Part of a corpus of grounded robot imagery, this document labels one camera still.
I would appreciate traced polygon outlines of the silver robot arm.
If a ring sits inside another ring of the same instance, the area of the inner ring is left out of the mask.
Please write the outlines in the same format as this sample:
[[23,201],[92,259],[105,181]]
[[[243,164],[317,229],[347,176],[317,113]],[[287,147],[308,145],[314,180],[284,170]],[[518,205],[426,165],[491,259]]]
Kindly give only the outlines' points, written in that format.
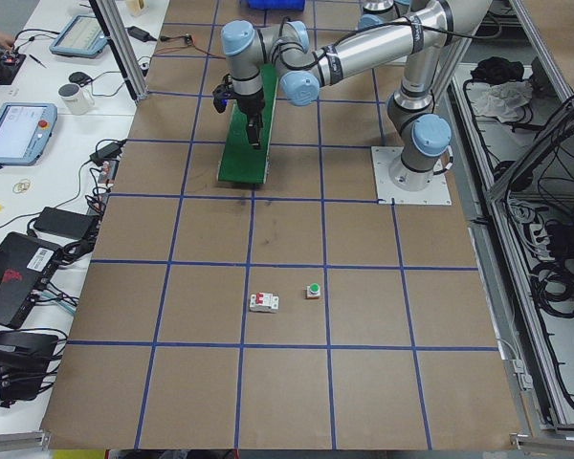
[[362,3],[363,13],[383,14],[393,12],[401,16],[410,8],[409,0],[367,0]]
[[435,71],[443,48],[473,37],[490,7],[487,1],[413,1],[395,19],[362,16],[359,28],[320,49],[311,50],[306,26],[285,18],[257,28],[245,20],[221,31],[229,72],[213,92],[217,112],[234,101],[230,133],[219,177],[231,182],[264,182],[269,142],[265,125],[273,97],[264,84],[280,87],[295,106],[315,101],[324,86],[406,59],[400,87],[387,101],[387,114],[404,148],[391,173],[399,186],[428,181],[447,150],[451,128],[432,110]]

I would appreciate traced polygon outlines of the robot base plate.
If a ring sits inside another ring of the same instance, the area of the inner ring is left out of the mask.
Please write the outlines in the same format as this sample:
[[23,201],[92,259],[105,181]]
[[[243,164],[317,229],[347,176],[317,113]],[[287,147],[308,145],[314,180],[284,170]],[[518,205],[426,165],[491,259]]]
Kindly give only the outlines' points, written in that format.
[[376,200],[381,205],[450,206],[451,194],[445,166],[451,167],[450,147],[439,157],[432,171],[418,173],[407,169],[401,161],[403,148],[373,146],[372,165]]

